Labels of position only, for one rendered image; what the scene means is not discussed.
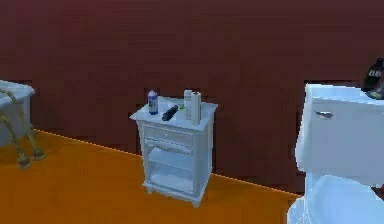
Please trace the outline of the white bedside cabinet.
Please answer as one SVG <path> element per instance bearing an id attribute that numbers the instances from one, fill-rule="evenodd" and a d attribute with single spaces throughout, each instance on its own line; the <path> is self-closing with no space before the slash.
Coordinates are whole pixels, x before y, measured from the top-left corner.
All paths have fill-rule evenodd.
<path id="1" fill-rule="evenodd" d="M 184 200 L 198 207 L 212 172 L 213 124 L 217 106 L 201 104 L 200 124 L 195 126 L 180 110 L 164 121 L 162 115 L 180 106 L 177 98 L 159 97 L 159 113 L 143 106 L 130 118 L 138 126 L 145 179 L 149 193 Z"/>

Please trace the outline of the white cylinder bottle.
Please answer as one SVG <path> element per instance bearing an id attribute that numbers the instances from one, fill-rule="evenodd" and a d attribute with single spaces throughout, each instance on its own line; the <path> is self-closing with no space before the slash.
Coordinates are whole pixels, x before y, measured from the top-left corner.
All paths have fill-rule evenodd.
<path id="1" fill-rule="evenodd" d="M 184 90 L 184 107 L 185 107 L 185 118 L 191 120 L 191 96 L 192 90 Z"/>

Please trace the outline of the blue and white bottle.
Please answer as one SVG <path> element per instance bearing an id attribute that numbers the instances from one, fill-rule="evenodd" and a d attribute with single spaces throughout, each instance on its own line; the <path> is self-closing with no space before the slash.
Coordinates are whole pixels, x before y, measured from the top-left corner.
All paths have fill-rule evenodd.
<path id="1" fill-rule="evenodd" d="M 153 90 L 148 93 L 148 110 L 151 115 L 158 113 L 158 94 Z"/>

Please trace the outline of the black bottle with label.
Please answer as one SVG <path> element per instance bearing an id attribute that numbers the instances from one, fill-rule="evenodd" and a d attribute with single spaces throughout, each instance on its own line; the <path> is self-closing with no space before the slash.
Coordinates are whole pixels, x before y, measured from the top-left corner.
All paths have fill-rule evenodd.
<path id="1" fill-rule="evenodd" d="M 384 84 L 379 84 L 384 72 L 384 58 L 378 57 L 365 76 L 362 91 L 370 98 L 384 100 Z"/>

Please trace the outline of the black electric razor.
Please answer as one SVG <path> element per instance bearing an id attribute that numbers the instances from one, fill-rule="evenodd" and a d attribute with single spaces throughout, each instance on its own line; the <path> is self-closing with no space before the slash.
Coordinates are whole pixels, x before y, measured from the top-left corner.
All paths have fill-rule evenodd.
<path id="1" fill-rule="evenodd" d="M 178 106 L 174 105 L 163 114 L 162 120 L 169 121 L 176 114 L 177 111 L 178 111 Z"/>

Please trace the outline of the white toilet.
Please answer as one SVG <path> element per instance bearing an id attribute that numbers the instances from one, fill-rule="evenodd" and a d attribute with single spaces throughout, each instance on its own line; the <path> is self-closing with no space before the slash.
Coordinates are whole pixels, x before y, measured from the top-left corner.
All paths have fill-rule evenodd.
<path id="1" fill-rule="evenodd" d="M 308 84 L 295 146 L 304 195 L 287 224 L 384 224 L 384 100 L 361 89 Z"/>

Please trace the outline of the white paper roll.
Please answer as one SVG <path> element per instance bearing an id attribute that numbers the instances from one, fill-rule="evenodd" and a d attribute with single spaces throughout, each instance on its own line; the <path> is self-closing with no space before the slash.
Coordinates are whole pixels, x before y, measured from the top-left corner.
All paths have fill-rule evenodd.
<path id="1" fill-rule="evenodd" d="M 198 125 L 201 120 L 201 93 L 193 92 L 191 95 L 191 121 Z"/>

